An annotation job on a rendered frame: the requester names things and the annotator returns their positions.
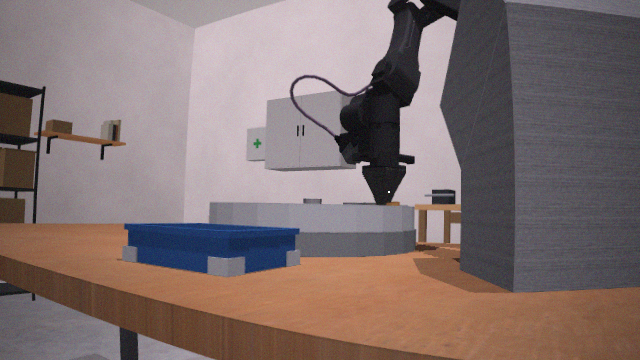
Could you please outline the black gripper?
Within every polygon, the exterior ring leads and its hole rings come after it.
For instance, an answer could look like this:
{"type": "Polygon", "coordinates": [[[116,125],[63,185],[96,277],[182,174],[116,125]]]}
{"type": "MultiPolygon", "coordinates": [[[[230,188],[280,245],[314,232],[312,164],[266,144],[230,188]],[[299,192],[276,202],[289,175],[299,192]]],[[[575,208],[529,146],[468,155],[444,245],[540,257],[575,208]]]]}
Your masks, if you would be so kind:
{"type": "Polygon", "coordinates": [[[392,201],[406,174],[406,166],[399,165],[399,162],[415,164],[415,156],[400,154],[399,125],[393,125],[393,128],[391,123],[382,123],[381,128],[378,124],[371,124],[371,126],[372,151],[374,151],[353,153],[352,161],[370,162],[371,166],[362,166],[362,174],[376,205],[386,205],[392,201]]]}

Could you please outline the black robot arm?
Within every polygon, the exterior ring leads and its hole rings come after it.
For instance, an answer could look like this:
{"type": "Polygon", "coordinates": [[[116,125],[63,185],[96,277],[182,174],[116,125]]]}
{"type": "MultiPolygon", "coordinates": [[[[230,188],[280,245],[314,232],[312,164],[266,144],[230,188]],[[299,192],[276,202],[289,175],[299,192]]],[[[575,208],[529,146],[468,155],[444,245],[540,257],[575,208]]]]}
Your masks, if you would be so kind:
{"type": "Polygon", "coordinates": [[[340,112],[341,125],[348,132],[340,134],[339,151],[347,164],[361,162],[352,161],[353,153],[372,151],[372,126],[369,125],[400,126],[400,108],[410,106],[419,87],[418,53],[423,28],[444,16],[457,21],[461,0],[420,1],[424,5],[421,9],[409,0],[391,0],[388,4],[387,8],[394,14],[394,28],[389,49],[371,74],[372,88],[354,96],[340,112]]]}

